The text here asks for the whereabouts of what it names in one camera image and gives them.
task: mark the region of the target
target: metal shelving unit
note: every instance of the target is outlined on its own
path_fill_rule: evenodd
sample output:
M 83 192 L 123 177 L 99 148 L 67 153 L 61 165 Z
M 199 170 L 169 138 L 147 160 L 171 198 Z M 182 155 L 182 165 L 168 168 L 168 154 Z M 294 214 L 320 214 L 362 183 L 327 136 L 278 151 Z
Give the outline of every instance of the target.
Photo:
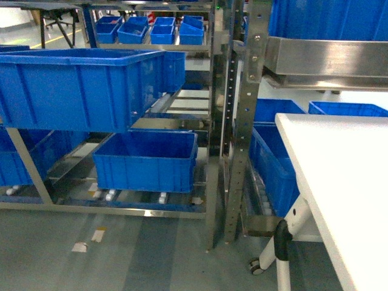
M 157 203 L 157 193 L 121 191 L 116 195 L 114 201 L 103 199 L 92 199 L 87 191 L 91 183 L 96 181 L 93 172 L 93 161 L 90 149 L 82 156 L 75 158 L 68 155 L 57 164 L 49 179 L 43 181 L 31 159 L 30 154 L 20 136 L 18 129 L 7 128 L 18 153 L 20 154 L 33 182 L 34 186 L 23 187 L 18 196 L 13 199 L 1 199 L 0 209 L 23 209 L 23 210 L 48 210 L 58 212 L 79 212 L 79 213 L 103 213 L 114 215 L 135 215 L 169 218 L 190 218 L 204 219 L 206 221 L 206 249 L 213 248 L 216 230 L 216 200 L 218 192 L 219 172 L 219 149 L 222 124 L 222 112 L 216 109 L 215 98 L 224 90 L 222 73 L 223 63 L 226 59 L 222 55 L 222 35 L 225 34 L 223 25 L 221 29 L 216 28 L 215 19 L 224 21 L 227 14 L 216 1 L 199 2 L 147 2 L 147 1 L 2 1 L 0 6 L 16 6 L 23 8 L 78 8 L 81 16 L 81 23 L 85 23 L 83 31 L 84 39 L 90 47 L 104 47 L 107 49 L 161 49 L 178 50 L 192 53 L 206 52 L 210 55 L 210 71 L 208 98 L 197 98 L 193 100 L 207 99 L 209 107 L 186 108 L 184 110 L 195 111 L 195 114 L 169 113 L 169 110 L 182 110 L 174 108 L 174 101 L 179 99 L 179 93 L 165 95 L 156 102 L 153 107 L 139 119 L 133 127 L 153 129 L 188 129 L 198 133 L 200 151 L 195 170 L 194 190 L 189 195 L 171 194 L 167 205 Z M 91 16 L 92 10 L 137 10 L 137 11 L 167 11 L 167 12 L 207 12 L 209 24 L 207 28 L 204 45 L 100 45 L 95 37 L 95 24 Z M 105 136 L 94 140 L 94 143 L 87 145 L 96 146 L 95 142 L 101 142 Z M 58 170 L 67 165 L 65 170 Z M 193 203 L 192 198 L 201 198 L 204 202 L 201 205 Z
M 268 36 L 271 1 L 250 1 L 247 44 L 241 39 L 243 1 L 233 3 L 229 42 L 222 153 L 227 201 L 225 238 L 234 241 L 241 218 L 245 235 L 271 236 L 279 217 L 263 214 L 265 191 L 248 161 L 260 82 L 272 87 L 311 90 L 388 91 L 388 42 L 317 41 Z M 239 91 L 237 63 L 242 61 Z M 233 120 L 233 106 L 238 102 Z
M 241 41 L 243 21 L 242 0 L 234 0 L 229 7 L 222 1 L 199 2 L 144 2 L 144 1 L 34 1 L 18 2 L 25 8 L 42 8 L 46 4 L 61 4 L 80 9 L 81 20 L 85 20 L 87 30 L 85 40 L 92 47 L 107 49 L 161 49 L 185 51 L 190 54 L 210 53 L 210 71 L 203 83 L 209 91 L 209 107 L 176 108 L 175 95 L 163 96 L 133 127 L 196 130 L 205 154 L 201 161 L 202 174 L 196 174 L 196 193 L 203 205 L 189 211 L 172 211 L 136 208 L 125 197 L 138 197 L 138 193 L 122 193 L 115 204 L 80 199 L 77 193 L 85 193 L 86 188 L 76 189 L 71 199 L 66 190 L 66 181 L 87 184 L 94 176 L 78 172 L 80 165 L 90 162 L 90 155 L 80 158 L 72 169 L 52 179 L 42 181 L 17 129 L 7 129 L 20 156 L 28 168 L 35 187 L 23 189 L 31 193 L 14 203 L 1 202 L 2 209 L 33 209 L 61 212 L 106 213 L 117 215 L 138 215 L 155 217 L 180 217 L 205 219 L 206 249 L 213 247 L 216 230 L 217 193 L 224 193 L 226 207 L 225 239 L 232 242 L 236 236 L 238 220 L 242 219 L 246 235 L 271 235 L 280 220 L 275 216 L 263 215 L 259 197 L 263 186 L 258 183 L 249 163 L 249 146 L 252 135 L 256 98 L 262 79 L 279 88 L 314 90 L 388 90 L 388 42 L 360 41 L 311 41 L 284 39 L 268 36 L 268 24 L 272 8 L 271 1 L 250 1 L 246 13 L 249 17 L 247 44 Z M 1 6 L 15 6 L 12 1 L 2 1 Z M 93 9 L 165 12 L 207 12 L 209 27 L 204 45 L 152 45 L 145 41 L 142 45 L 104 44 L 96 42 L 95 30 L 90 11 Z M 239 63 L 242 64 L 239 84 Z M 192 100 L 202 100 L 193 92 Z M 224 107 L 217 109 L 216 100 L 224 97 Z M 236 117 L 233 109 L 237 107 Z M 176 111 L 189 110 L 195 113 Z M 221 157 L 222 175 L 219 175 Z M 190 199 L 173 199 L 183 206 L 190 206 Z

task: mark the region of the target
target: black caster wheel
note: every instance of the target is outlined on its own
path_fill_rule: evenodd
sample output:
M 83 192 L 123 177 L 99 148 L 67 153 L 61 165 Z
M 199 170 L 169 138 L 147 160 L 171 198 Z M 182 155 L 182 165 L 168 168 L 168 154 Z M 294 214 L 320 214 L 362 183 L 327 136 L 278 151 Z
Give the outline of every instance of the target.
M 264 272 L 264 270 L 260 268 L 259 258 L 253 258 L 249 261 L 249 271 L 252 275 L 259 275 Z
M 249 267 L 252 267 L 258 264 L 259 264 L 259 258 L 253 258 L 248 262 Z
M 255 276 L 260 275 L 261 273 L 264 272 L 264 270 L 260 269 L 260 265 L 251 267 L 249 271 L 252 275 L 255 275 Z

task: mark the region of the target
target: table leg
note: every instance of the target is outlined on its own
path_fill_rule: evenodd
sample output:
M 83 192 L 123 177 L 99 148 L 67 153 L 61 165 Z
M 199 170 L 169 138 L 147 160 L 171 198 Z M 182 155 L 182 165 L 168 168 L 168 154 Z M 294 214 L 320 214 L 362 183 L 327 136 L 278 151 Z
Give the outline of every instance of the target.
M 311 215 L 306 200 L 302 196 L 299 196 L 286 217 L 279 222 L 274 236 L 268 242 L 260 257 L 250 261 L 251 273 L 253 275 L 263 273 L 276 259 L 278 290 L 290 291 L 290 268 L 287 245 Z
M 278 277 L 278 291 L 291 291 L 290 263 L 276 259 L 276 274 Z
M 41 46 L 42 49 L 46 48 L 46 41 L 44 36 L 44 18 L 43 18 L 43 10 L 39 10 L 39 22 L 41 25 Z

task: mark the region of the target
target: white tabletop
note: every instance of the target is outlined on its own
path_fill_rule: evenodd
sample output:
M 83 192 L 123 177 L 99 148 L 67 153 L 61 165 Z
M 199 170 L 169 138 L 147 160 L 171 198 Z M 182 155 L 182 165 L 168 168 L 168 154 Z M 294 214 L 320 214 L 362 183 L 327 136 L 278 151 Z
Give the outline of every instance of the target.
M 388 290 L 388 118 L 277 114 L 344 290 Z

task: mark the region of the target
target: blue crate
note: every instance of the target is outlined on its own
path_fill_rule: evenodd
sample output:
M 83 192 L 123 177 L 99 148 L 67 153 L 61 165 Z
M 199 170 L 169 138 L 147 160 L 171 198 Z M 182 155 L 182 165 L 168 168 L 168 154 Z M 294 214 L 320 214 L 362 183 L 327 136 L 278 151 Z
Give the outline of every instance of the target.
M 193 189 L 197 134 L 172 130 L 116 133 L 93 153 L 98 187 L 187 193 Z
M 179 44 L 202 45 L 204 30 L 186 23 L 181 24 L 179 30 Z
M 263 180 L 275 214 L 285 216 L 299 190 L 295 171 L 276 125 L 254 125 L 249 156 Z
M 269 32 L 295 39 L 388 41 L 388 1 L 275 0 Z
M 132 16 L 126 22 L 148 27 L 148 17 L 146 16 Z
M 104 16 L 96 23 L 98 41 L 101 44 L 113 44 L 117 38 L 117 31 L 122 23 L 121 16 Z
M 373 104 L 317 102 L 309 103 L 310 114 L 388 117 L 388 111 Z
M 203 30 L 204 28 L 204 18 L 202 16 L 191 16 L 191 15 L 185 15 L 183 17 L 183 22 L 189 26 L 198 28 L 200 30 Z
M 175 17 L 157 17 L 153 26 L 160 26 L 160 25 L 174 26 Z
M 88 132 L 62 132 L 63 139 L 65 143 L 66 154 L 72 152 L 77 146 L 79 146 L 85 139 L 89 137 Z
M 42 179 L 56 161 L 86 139 L 86 133 L 19 130 Z M 7 131 L 0 127 L 0 186 L 33 184 Z
M 164 91 L 173 93 L 178 91 L 186 81 L 185 72 L 186 54 L 183 52 L 166 52 L 164 57 Z
M 257 99 L 255 122 L 275 122 L 277 113 L 306 114 L 294 101 L 288 99 Z
M 125 22 L 118 30 L 119 42 L 122 44 L 142 44 L 147 30 L 147 26 Z
M 165 55 L 98 48 L 2 53 L 0 117 L 22 129 L 125 132 L 165 91 Z
M 0 44 L 0 53 L 2 52 L 18 52 L 20 50 L 29 50 L 30 47 L 27 45 L 6 45 Z
M 175 39 L 175 26 L 154 25 L 150 35 L 152 44 L 173 44 Z

